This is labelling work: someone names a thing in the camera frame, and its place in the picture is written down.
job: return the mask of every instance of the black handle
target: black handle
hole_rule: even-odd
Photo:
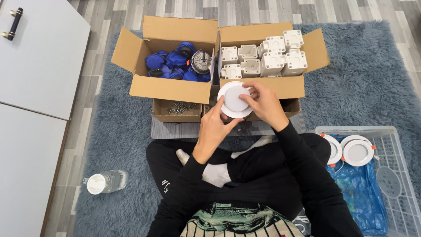
[[[17,11],[10,11],[11,15],[15,17],[13,21],[12,28],[10,29],[9,33],[2,32],[3,37],[7,38],[8,40],[12,41],[15,38],[16,30],[18,29],[18,24],[21,19],[21,16],[24,13],[22,8],[18,8]]]

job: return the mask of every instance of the gray fluffy rug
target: gray fluffy rug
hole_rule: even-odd
[[[306,128],[392,125],[400,135],[416,196],[421,197],[420,102],[413,92],[387,22],[295,25],[303,33],[322,27],[331,65],[305,75]],[[132,74],[112,63],[111,40],[84,177],[103,170],[129,173],[125,189],[91,195],[83,187],[76,205],[75,237],[145,236],[162,198],[145,158],[152,141],[151,99],[129,96]],[[256,137],[232,137],[223,148],[248,148]]]

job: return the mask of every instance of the white plastic basket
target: white plastic basket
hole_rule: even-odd
[[[421,237],[421,212],[395,127],[317,127],[312,132],[361,135],[369,139],[376,146],[374,154],[380,158],[375,162],[375,171],[389,217],[386,236]]]

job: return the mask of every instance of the pile of screws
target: pile of screws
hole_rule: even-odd
[[[189,109],[196,108],[197,103],[191,102],[182,102],[182,101],[174,101],[173,106],[170,109],[167,109],[168,113],[176,113],[176,114],[183,114],[184,111],[188,111]]]

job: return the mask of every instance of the wooden floor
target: wooden floor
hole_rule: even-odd
[[[91,25],[92,35],[77,90],[46,237],[71,237],[95,101],[111,36],[121,27],[140,30],[143,15],[218,19],[220,26],[285,22],[360,22],[385,19],[421,96],[418,1],[399,0],[68,0]]]

